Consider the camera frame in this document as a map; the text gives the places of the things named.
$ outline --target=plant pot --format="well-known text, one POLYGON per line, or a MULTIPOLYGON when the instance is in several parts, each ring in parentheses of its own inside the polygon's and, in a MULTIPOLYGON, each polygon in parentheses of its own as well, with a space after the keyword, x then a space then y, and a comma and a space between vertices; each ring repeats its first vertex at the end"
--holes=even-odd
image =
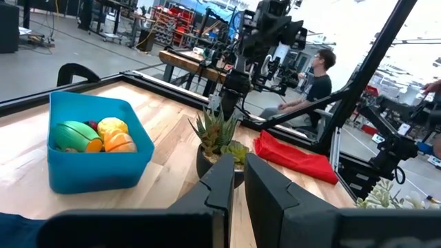
MULTIPOLYGON (((196 155, 196 171, 198 172, 199 178, 202 178, 205 173, 213 166, 213 163, 210 162, 203 153, 203 148, 201 145, 198 147, 197 155, 196 155)), ((234 189, 239 187, 243 183, 243 171, 234 170, 234 189)))

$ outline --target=black t-shirt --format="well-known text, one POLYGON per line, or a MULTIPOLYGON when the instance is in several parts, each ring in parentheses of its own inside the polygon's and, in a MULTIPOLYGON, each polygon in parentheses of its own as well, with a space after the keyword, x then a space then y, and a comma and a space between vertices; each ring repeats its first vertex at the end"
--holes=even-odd
MULTIPOLYGON (((331 78, 328 75, 315 76, 311 82, 311 88, 309 89, 306 100, 310 103, 320 100, 326 96, 329 96, 332 92, 331 78)), ((307 113, 311 119, 312 127, 317 127, 320 120, 320 114, 314 111, 307 113)))

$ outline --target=yellow toy fruit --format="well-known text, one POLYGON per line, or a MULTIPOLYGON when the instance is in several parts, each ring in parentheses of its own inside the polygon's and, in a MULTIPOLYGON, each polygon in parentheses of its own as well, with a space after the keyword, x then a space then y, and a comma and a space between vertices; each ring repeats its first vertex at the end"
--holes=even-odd
POLYGON ((136 145, 132 137, 123 130, 109 130, 104 135, 104 149, 106 152, 136 152, 136 145))
POLYGON ((124 121, 116 117, 104 118, 102 121, 98 123, 98 127, 97 127, 98 135, 101 138, 104 138, 104 135, 107 131, 115 130, 115 129, 120 129, 126 134, 129 133, 129 127, 127 126, 127 124, 125 124, 124 121))

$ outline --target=green toy fruit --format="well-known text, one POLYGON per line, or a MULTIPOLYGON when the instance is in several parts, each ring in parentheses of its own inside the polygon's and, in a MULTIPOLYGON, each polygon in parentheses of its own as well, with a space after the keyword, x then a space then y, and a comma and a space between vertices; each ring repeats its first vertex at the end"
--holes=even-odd
POLYGON ((61 151, 75 149, 78 152, 100 152, 103 141, 88 125, 78 121, 58 123, 52 130, 55 144, 61 151))

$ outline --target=potted plant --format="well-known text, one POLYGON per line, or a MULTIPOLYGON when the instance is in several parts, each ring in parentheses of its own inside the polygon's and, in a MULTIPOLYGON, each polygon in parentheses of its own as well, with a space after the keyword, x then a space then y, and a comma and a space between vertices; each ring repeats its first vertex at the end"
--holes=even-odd
POLYGON ((439 209, 437 203, 428 205, 421 199, 417 192, 411 192, 410 196, 398 199, 400 191, 392 196, 393 182, 381 178, 366 199, 357 199, 356 207, 361 209, 439 209))
POLYGON ((249 149, 239 142, 232 143, 237 119, 232 116, 225 121, 222 111, 218 116, 210 110, 204 110, 203 113, 204 121, 198 115, 196 127, 190 123, 201 140, 196 155, 198 176, 202 178, 223 153, 231 153, 235 157, 234 187, 238 187, 243 182, 243 164, 249 149))

